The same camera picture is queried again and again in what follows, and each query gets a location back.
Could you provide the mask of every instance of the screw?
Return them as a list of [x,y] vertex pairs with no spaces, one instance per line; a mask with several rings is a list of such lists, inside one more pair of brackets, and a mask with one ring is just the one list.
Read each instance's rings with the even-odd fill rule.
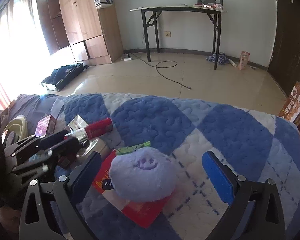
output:
[[59,180],[60,182],[63,182],[63,181],[65,181],[66,179],[67,179],[67,176],[66,176],[66,175],[62,175],[62,176],[59,177],[58,180]]
[[42,165],[42,170],[43,170],[43,172],[48,171],[48,166],[43,164],[43,165]]
[[238,175],[237,178],[238,178],[238,181],[245,181],[246,180],[246,177],[243,176],[243,175]]
[[37,180],[36,179],[31,180],[30,185],[34,186],[35,184],[37,184]]
[[274,184],[275,184],[275,182],[274,182],[273,179],[268,179],[268,183],[269,183],[270,185],[274,185]]

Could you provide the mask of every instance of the red box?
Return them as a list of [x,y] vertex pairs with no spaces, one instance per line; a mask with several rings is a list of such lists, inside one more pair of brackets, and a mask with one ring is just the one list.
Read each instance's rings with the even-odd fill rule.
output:
[[101,168],[96,175],[92,185],[100,192],[112,205],[119,209],[128,218],[143,228],[148,228],[162,211],[162,208],[170,199],[171,195],[154,202],[135,203],[123,199],[117,195],[114,189],[103,190],[102,181],[109,179],[109,169],[112,160],[116,157],[115,150],[103,161]]
[[56,126],[57,120],[52,116],[48,115],[47,117],[41,119],[38,122],[37,129],[35,130],[35,136],[46,136],[52,135],[54,132],[54,127]]

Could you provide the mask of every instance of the plaid cloth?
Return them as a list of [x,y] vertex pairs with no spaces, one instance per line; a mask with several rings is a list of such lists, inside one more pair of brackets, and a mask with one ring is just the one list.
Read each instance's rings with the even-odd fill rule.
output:
[[[207,60],[210,62],[215,62],[216,54],[213,53],[211,56],[207,57]],[[220,52],[219,57],[218,57],[218,64],[223,65],[223,64],[228,64],[228,63],[229,63],[229,59],[226,57],[226,54],[224,54],[223,52]]]

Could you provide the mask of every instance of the white wall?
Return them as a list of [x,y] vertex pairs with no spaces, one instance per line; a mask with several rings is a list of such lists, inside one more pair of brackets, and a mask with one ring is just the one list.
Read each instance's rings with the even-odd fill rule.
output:
[[[228,13],[222,16],[220,52],[240,57],[245,50],[251,53],[250,61],[268,66],[276,31],[276,0],[223,1]],[[144,48],[141,13],[130,9],[194,3],[196,0],[115,0],[123,48]],[[206,14],[163,12],[159,29],[162,48],[212,50],[213,25]],[[163,37],[163,31],[171,31],[171,37]],[[154,27],[149,27],[148,33],[150,47],[155,48]]]

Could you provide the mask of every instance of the water bottle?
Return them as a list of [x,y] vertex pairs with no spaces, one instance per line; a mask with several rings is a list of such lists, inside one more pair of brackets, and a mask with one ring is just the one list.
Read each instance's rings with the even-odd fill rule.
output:
[[213,8],[213,9],[218,9],[218,10],[222,10],[223,6],[219,3],[208,3],[207,4],[208,8]]

